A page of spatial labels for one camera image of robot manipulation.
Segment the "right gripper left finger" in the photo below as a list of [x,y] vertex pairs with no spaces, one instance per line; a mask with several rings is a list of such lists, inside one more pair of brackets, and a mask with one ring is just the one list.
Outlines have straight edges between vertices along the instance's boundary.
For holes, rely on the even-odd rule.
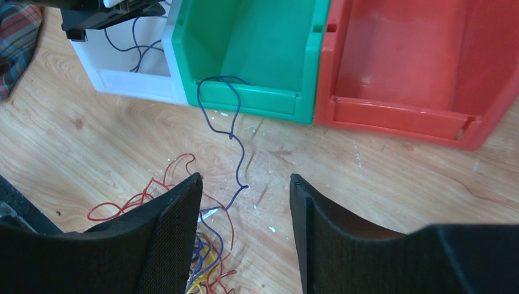
[[1,292],[184,293],[202,188],[195,173],[84,232],[42,235],[1,222]]

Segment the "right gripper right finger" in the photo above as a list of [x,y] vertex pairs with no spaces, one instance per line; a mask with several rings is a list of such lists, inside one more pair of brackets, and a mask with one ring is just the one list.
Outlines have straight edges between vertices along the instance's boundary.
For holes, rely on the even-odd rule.
[[290,178],[304,293],[517,293],[518,225],[376,225]]

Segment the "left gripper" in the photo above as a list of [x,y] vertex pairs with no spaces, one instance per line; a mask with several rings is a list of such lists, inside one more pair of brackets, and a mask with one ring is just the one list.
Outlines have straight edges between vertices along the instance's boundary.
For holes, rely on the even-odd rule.
[[102,30],[134,18],[160,17],[165,14],[165,8],[158,0],[33,0],[5,3],[60,9],[61,28],[66,37],[75,42],[87,41],[88,29]]

